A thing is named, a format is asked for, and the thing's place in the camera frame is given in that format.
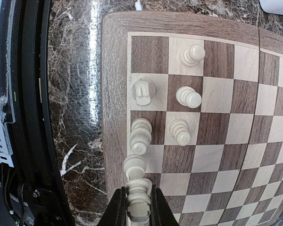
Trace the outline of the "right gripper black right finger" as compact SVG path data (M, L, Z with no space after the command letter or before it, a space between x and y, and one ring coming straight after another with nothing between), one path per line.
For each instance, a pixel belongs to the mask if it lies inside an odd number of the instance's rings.
M179 226L162 191L156 185L151 189L150 226Z

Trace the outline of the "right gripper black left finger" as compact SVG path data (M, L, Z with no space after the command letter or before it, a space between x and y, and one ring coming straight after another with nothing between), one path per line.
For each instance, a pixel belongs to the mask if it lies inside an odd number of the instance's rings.
M126 225L126 193L125 187L116 189L98 226Z

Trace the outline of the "white chess piece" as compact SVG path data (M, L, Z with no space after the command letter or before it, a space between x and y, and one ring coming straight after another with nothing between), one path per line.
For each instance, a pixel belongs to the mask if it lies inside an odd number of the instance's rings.
M123 162L123 170L128 181L143 178L147 165L145 159L139 155L131 154Z
M143 155L152 141L152 125L145 118L136 119L131 126L130 148L134 154Z

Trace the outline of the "wooden chess board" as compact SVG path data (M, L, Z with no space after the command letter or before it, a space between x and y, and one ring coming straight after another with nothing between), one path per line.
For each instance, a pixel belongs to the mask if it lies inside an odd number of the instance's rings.
M196 66L179 60L201 45ZM154 82L148 106L132 85ZM178 12L116 12L102 21L102 136L108 198L126 185L132 123L145 118L152 141L143 178L161 189L181 226L270 226L283 210L283 36L249 24ZM202 97L191 109L180 87ZM179 146L175 119L191 135Z

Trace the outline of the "white plastic divided tray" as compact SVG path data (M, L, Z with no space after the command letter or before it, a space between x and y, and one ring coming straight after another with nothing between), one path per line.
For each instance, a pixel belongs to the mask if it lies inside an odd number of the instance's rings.
M283 16L283 0L259 0L264 12Z

